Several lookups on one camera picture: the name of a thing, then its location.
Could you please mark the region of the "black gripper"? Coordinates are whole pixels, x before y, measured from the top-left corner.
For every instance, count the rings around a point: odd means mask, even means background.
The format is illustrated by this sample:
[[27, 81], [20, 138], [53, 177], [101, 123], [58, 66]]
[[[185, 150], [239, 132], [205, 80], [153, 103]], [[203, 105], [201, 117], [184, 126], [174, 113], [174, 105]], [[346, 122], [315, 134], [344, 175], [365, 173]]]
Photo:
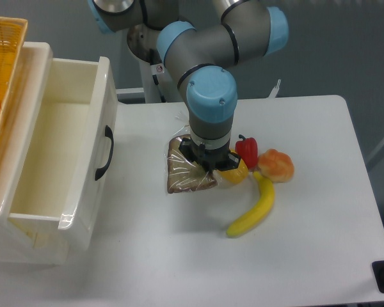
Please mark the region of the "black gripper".
[[238, 168], [241, 157], [233, 153], [229, 145], [228, 141], [220, 148], [209, 149], [205, 144], [195, 144], [191, 137], [183, 137], [179, 150], [188, 162], [196, 162], [205, 171], [211, 173], [214, 170], [229, 171]]

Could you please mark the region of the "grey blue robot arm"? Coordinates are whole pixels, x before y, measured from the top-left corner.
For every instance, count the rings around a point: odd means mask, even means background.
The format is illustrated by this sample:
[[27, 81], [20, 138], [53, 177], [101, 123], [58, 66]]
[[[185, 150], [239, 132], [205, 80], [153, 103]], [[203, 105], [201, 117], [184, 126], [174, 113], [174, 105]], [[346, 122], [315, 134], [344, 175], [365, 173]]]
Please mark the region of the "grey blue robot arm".
[[289, 25], [282, 10], [260, 1], [215, 1], [220, 23], [197, 30], [183, 21], [177, 1], [90, 1], [101, 31], [143, 28], [148, 61], [159, 60], [189, 112], [190, 135], [181, 154], [206, 171], [235, 169], [229, 148], [237, 85], [228, 71], [284, 48]]

